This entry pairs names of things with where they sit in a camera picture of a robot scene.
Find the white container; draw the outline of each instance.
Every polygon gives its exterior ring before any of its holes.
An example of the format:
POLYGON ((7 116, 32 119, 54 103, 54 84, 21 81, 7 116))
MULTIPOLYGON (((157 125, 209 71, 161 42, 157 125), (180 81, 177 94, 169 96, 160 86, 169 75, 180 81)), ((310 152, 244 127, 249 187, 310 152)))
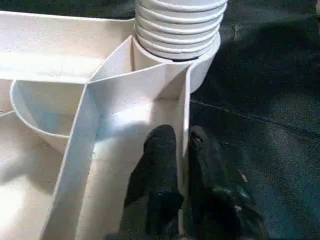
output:
MULTIPOLYGON (((0 76, 10 80, 4 82, 4 90, 0 86, 0 95, 8 106, 12 81, 10 99, 16 113, 0 115, 0 239, 103 239, 119 231, 122 219, 129 217, 127 209, 123 211, 123 200, 130 173, 142 155, 146 135, 161 124, 170 124, 175 130, 178 187, 188 200, 185 156, 190 93, 204 80, 220 45, 219 33, 199 58, 174 62, 149 53, 131 36, 133 20, 114 20, 117 24, 110 25, 104 19, 3 12, 0 18, 7 26, 0 53, 12 59, 22 56, 27 60, 29 53, 37 52, 36 45, 42 57, 48 53, 48 60, 58 53, 75 53, 75 47, 80 51, 89 48, 84 53, 87 57, 93 50, 94 58, 106 53, 98 70, 90 72, 83 84, 75 84, 78 78, 66 83, 70 75, 59 74, 59 67, 44 71, 53 76, 42 75, 41 70, 50 67, 48 62, 40 71, 29 69, 29 62, 11 62, 5 75, 9 65, 1 58, 0 76), (77 26, 81 37, 73 38, 76 33, 72 30, 77 26), (97 45, 84 40, 85 29, 89 36, 93 34, 89 30, 95 29, 97 45), (107 37, 113 33, 115 41, 107 37), (28 35, 33 34, 39 40, 28 45, 28 35), (103 43, 98 35, 107 41, 103 43), (49 45, 50 38, 58 38, 58 43, 49 45), (68 40, 79 42, 68 45, 68 40)), ((80 73, 82 65, 74 62, 74 66, 75 73, 80 73)), ((181 234, 183 211, 179 212, 181 234)), ((144 225, 142 217, 132 222, 139 221, 144 225)))
POLYGON ((40 239, 62 158, 13 111, 0 116, 1 239, 40 239))
POLYGON ((227 2, 222 1, 220 5, 216 5, 212 9, 208 10, 197 10, 192 11, 189 7, 186 6, 177 6, 177 7, 165 7, 163 5, 155 4, 154 1, 150 0, 137 0, 137 5, 142 5, 146 9, 149 9, 157 14, 161 14, 168 17, 174 18, 186 18, 186 19, 193 19, 193 18, 207 18, 207 19, 215 19, 223 14, 227 8, 227 2))

